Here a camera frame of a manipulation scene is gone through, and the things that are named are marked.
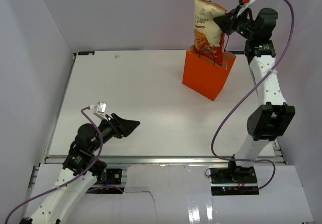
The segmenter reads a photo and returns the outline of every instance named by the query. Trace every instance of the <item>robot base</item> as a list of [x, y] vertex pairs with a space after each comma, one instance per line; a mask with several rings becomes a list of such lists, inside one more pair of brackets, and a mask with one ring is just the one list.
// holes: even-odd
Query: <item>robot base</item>
[[229, 168], [210, 168], [211, 194], [215, 195], [258, 195], [259, 191], [245, 191], [258, 188], [254, 168], [247, 174], [231, 173]]

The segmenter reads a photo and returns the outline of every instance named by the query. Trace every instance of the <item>wire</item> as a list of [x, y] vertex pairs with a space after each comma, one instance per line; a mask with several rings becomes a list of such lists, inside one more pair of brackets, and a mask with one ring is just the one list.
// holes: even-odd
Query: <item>wire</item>
[[206, 171], [205, 171], [205, 175], [207, 176], [207, 177], [212, 177], [212, 175], [211, 175], [211, 171], [210, 171], [210, 175], [207, 175], [207, 171], [208, 170], [210, 170], [211, 168], [208, 168], [208, 169], [206, 169]]
[[110, 179], [108, 182], [106, 182], [103, 186], [107, 186], [108, 184], [111, 184], [113, 179]]
[[240, 190], [240, 189], [242, 189], [242, 188], [245, 186], [245, 184], [246, 184], [246, 177], [244, 177], [244, 181], [243, 181], [243, 182], [241, 182], [240, 184], [241, 184], [241, 186], [239, 186], [239, 185], [238, 185], [238, 186], [236, 187], [236, 190]]
[[226, 51], [226, 47], [227, 47], [228, 41], [229, 41], [229, 35], [227, 34], [227, 42], [226, 42], [226, 45], [225, 45], [225, 47], [224, 47], [224, 49], [223, 49], [223, 52], [225, 52], [225, 51]]
[[[69, 181], [67, 181], [66, 183], [64, 183], [64, 184], [62, 184], [62, 185], [60, 185], [59, 186], [59, 188], [62, 188], [62, 187], [64, 187], [64, 186], [66, 186], [66, 185], [68, 185], [68, 184], [70, 184], [71, 182], [73, 182], [73, 181], [75, 181], [75, 180], [77, 180], [79, 177], [81, 177], [82, 175], [84, 175], [95, 163], [96, 163], [96, 161], [99, 159], [99, 157], [100, 157], [100, 155], [101, 155], [101, 152], [102, 152], [102, 149], [103, 149], [103, 137], [102, 137], [102, 133], [101, 133], [101, 131], [99, 130], [99, 128], [96, 126], [96, 124], [89, 118], [89, 116], [84, 112], [85, 110], [89, 110], [90, 108], [89, 107], [85, 107], [85, 108], [83, 108], [83, 109], [81, 109], [81, 113], [82, 113], [82, 115], [84, 115], [84, 117], [93, 125], [93, 127], [95, 128], [95, 130], [96, 130], [96, 132], [99, 134], [99, 136], [100, 136], [100, 141], [101, 141], [101, 145], [100, 145], [100, 149], [99, 149], [99, 152], [98, 152], [98, 154], [96, 155], [96, 157], [95, 157], [95, 159], [94, 159], [94, 161], [83, 171], [83, 172], [81, 172], [79, 175], [77, 175], [75, 178], [73, 178], [73, 179], [71, 179], [71, 180], [69, 180]], [[30, 199], [28, 199], [28, 200], [26, 200], [26, 201], [24, 201], [24, 202], [22, 202], [21, 204], [19, 204], [19, 205], [17, 205], [12, 211], [10, 211], [10, 213], [8, 214], [8, 216], [7, 216], [7, 218], [6, 218], [6, 221], [5, 221], [5, 224], [8, 224], [8, 221], [9, 221], [9, 218], [10, 218], [10, 216], [17, 210], [17, 209], [19, 209], [21, 206], [23, 206], [23, 205], [25, 205], [25, 204], [27, 204], [28, 202], [30, 202], [30, 201], [32, 201], [32, 200], [34, 200], [34, 199], [37, 199], [37, 198], [39, 198], [39, 197], [41, 197], [41, 196], [44, 196], [44, 195], [46, 195], [46, 194], [49, 194], [49, 193], [51, 193], [51, 192], [53, 192], [53, 191], [55, 191], [55, 190], [57, 190], [57, 188], [52, 188], [51, 190], [47, 190], [47, 191], [45, 191], [45, 192], [43, 192], [43, 193], [41, 193], [41, 194], [39, 194], [39, 195], [36, 195], [36, 196], [34, 196], [34, 197], [32, 197], [32, 198], [30, 198]]]
[[[274, 70], [278, 65], [279, 63], [281, 62], [281, 60], [283, 59], [289, 45], [290, 45], [290, 42], [291, 42], [291, 38], [292, 38], [292, 35], [293, 35], [293, 30], [294, 30], [294, 9], [292, 7], [292, 4], [290, 3], [289, 0], [283, 0], [287, 3], [287, 5], [289, 6], [290, 8], [290, 11], [291, 11], [291, 17], [292, 17], [292, 22], [291, 22], [291, 29], [290, 29], [290, 34], [288, 36], [288, 40], [287, 40], [287, 43], [286, 43], [286, 46], [284, 48], [284, 51], [282, 52], [281, 54], [281, 57], [276, 61], [276, 63], [273, 65], [272, 69], [271, 70]], [[268, 180], [268, 182], [266, 184], [264, 184], [263, 186], [257, 188], [257, 189], [253, 189], [253, 190], [247, 190], [247, 191], [258, 191], [260, 189], [263, 189], [264, 187], [266, 187], [274, 178], [275, 176], [275, 172], [276, 172], [276, 166], [275, 164], [271, 161], [271, 160], [250, 160], [250, 159], [232, 159], [232, 158], [225, 158], [225, 157], [221, 157], [221, 156], [218, 156], [213, 147], [214, 147], [214, 143], [215, 143], [215, 140], [219, 134], [219, 131], [221, 130], [221, 128], [223, 127], [223, 125], [225, 124], [225, 122], [228, 120], [228, 118], [236, 111], [236, 109], [244, 102], [244, 100], [247, 99], [247, 97], [249, 97], [257, 88], [258, 86], [263, 83], [264, 80], [266, 80], [266, 78], [271, 74], [271, 71], [268, 71], [267, 74], [237, 103], [236, 106], [234, 106], [234, 108], [228, 113], [228, 115], [223, 119], [222, 123], [219, 125], [219, 127], [217, 128], [216, 132], [215, 132], [215, 135], [213, 136], [213, 139], [211, 141], [211, 152], [212, 154], [220, 159], [220, 160], [225, 160], [225, 161], [244, 161], [244, 162], [254, 162], [254, 163], [260, 163], [260, 162], [269, 162], [273, 165], [273, 174], [271, 176], [271, 178]]]
[[245, 11], [243, 12], [243, 16], [245, 18], [249, 17], [249, 20], [252, 21], [252, 22], [254, 21], [253, 13], [252, 13], [252, 10], [250, 8], [245, 9]]
[[143, 192], [148, 192], [148, 193], [150, 193], [150, 194], [152, 195], [151, 191], [148, 191], [148, 190], [143, 190], [143, 191], [123, 191], [121, 188], [119, 188], [119, 187], [117, 187], [117, 186], [114, 186], [114, 185], [108, 185], [108, 186], [96, 187], [96, 188], [93, 188], [93, 189], [91, 189], [91, 190], [87, 191], [87, 192], [86, 192], [86, 194], [89, 194], [89, 193], [95, 192], [96, 190], [100, 190], [102, 187], [117, 189], [117, 190], [119, 190], [122, 194], [123, 194], [123, 193], [143, 193]]
[[211, 53], [211, 51], [210, 51], [210, 50], [208, 50], [208, 49], [207, 49], [207, 48], [205, 48], [205, 47], [203, 47], [203, 48], [199, 49], [199, 57], [200, 57], [200, 51], [201, 51], [201, 50], [203, 50], [204, 52], [206, 52], [206, 53], [210, 54], [210, 55], [211, 55], [211, 57], [213, 58], [213, 61], [215, 62], [215, 60], [216, 60], [216, 56], [214, 56], [214, 55]]

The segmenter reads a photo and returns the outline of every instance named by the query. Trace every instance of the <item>white table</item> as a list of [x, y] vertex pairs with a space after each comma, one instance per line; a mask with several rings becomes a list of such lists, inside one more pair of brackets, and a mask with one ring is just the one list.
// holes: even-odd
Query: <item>white table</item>
[[[227, 113], [254, 86], [244, 55], [212, 102], [182, 84], [184, 50], [96, 51], [78, 55], [52, 139], [49, 156], [65, 156], [77, 129], [87, 120], [80, 109], [98, 101], [108, 113], [139, 120], [127, 138], [108, 141], [102, 156], [212, 156], [214, 132]], [[221, 130], [215, 151], [232, 156], [246, 135], [247, 118], [258, 105], [252, 94]], [[88, 112], [99, 124], [100, 120]], [[274, 156], [267, 145], [260, 156]]]

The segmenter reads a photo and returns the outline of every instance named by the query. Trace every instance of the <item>cable clip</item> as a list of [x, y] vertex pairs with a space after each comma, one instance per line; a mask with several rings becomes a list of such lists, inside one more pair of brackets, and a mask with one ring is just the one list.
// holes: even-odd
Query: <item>cable clip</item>
[[277, 74], [277, 70], [270, 68], [268, 71], [270, 71], [272, 74]]
[[240, 5], [244, 5], [246, 3], [249, 3], [250, 0], [239, 0]]

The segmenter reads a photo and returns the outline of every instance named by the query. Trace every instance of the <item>small white object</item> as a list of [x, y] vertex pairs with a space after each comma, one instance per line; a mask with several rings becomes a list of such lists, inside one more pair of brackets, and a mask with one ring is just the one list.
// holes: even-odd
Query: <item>small white object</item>
[[250, 0], [248, 3], [242, 5], [242, 7], [240, 8], [238, 14], [237, 14], [237, 18], [239, 17], [239, 15], [241, 15], [246, 8], [248, 8], [253, 2], [255, 2], [256, 0]]
[[277, 70], [272, 69], [272, 68], [270, 68], [270, 69], [269, 69], [269, 71], [270, 71], [271, 73], [274, 73], [274, 74], [277, 74], [277, 73], [278, 73], [278, 72], [277, 72]]
[[94, 115], [102, 120], [108, 120], [106, 116], [104, 115], [106, 109], [106, 103], [105, 102], [98, 102], [97, 106], [94, 109]]

